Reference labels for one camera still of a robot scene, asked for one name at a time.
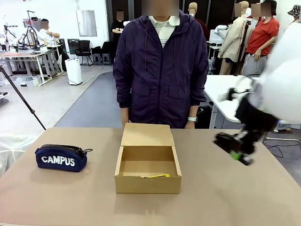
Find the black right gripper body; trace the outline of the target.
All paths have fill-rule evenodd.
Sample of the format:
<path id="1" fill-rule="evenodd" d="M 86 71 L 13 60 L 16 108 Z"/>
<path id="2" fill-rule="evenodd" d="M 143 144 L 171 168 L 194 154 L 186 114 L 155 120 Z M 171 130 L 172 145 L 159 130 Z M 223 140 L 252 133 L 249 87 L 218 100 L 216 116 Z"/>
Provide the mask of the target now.
<path id="1" fill-rule="evenodd" d="M 278 122 L 278 118 L 272 114 L 260 111 L 251 105 L 248 96 L 242 97 L 235 117 L 244 124 L 242 130 L 254 132 L 256 142 L 265 132 L 271 131 Z"/>

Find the person's right hand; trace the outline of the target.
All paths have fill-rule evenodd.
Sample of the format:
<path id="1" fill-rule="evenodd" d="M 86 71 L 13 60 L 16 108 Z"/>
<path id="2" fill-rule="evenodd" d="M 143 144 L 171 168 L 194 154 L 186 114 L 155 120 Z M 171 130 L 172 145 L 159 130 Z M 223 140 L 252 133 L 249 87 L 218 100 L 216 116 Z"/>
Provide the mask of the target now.
<path id="1" fill-rule="evenodd" d="M 129 108 L 120 109 L 121 123 L 122 127 L 125 127 L 125 124 L 129 122 Z"/>

